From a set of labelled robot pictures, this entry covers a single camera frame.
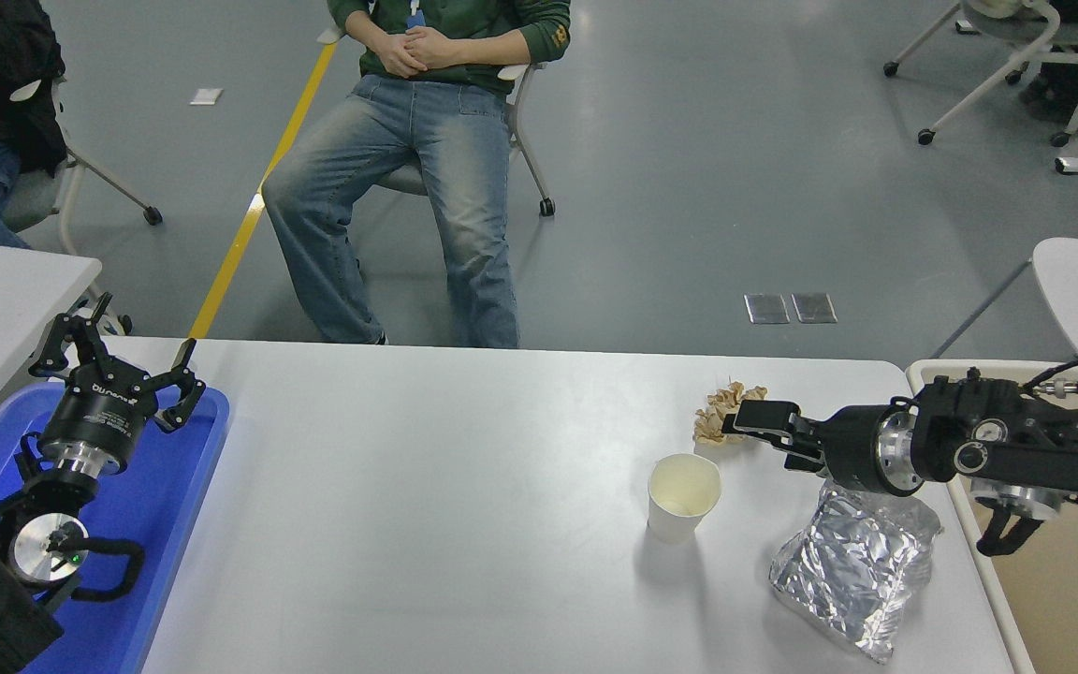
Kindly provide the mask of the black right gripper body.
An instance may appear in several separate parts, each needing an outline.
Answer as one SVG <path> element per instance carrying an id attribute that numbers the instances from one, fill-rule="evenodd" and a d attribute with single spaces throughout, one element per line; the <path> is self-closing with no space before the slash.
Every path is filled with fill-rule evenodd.
<path id="1" fill-rule="evenodd" d="M 825 465 L 837 485 L 866 493 L 896 493 L 877 458 L 881 427 L 890 410 L 890 405 L 847 405 L 823 423 Z"/>

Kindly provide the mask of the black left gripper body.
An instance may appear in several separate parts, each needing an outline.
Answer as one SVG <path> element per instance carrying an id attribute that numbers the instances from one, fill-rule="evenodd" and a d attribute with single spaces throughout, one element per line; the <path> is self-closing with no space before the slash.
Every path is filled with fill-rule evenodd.
<path id="1" fill-rule="evenodd" d="M 103 449 L 112 460 L 132 460 L 147 421 L 157 410 L 146 379 L 144 371 L 132 366 L 120 367 L 107 381 L 95 366 L 74 368 L 41 434 L 42 455 L 55 460 L 57 449 L 80 441 Z"/>

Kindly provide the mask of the person's right hand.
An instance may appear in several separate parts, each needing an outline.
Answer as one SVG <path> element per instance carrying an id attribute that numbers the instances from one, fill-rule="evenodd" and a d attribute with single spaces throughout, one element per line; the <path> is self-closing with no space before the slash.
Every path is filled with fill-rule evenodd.
<path id="1" fill-rule="evenodd" d="M 411 51 L 414 41 L 415 36 L 410 35 L 381 35 L 372 40 L 371 50 L 381 59 L 386 72 L 407 80 L 429 69 Z"/>

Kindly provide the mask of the person's left hand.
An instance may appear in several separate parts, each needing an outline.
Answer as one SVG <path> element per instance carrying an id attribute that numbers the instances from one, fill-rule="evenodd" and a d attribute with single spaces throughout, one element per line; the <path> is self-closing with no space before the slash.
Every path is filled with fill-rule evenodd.
<path id="1" fill-rule="evenodd" d="M 433 27 L 411 27 L 403 37 L 407 65 L 415 71 L 436 71 L 468 61 L 465 41 L 446 37 Z"/>

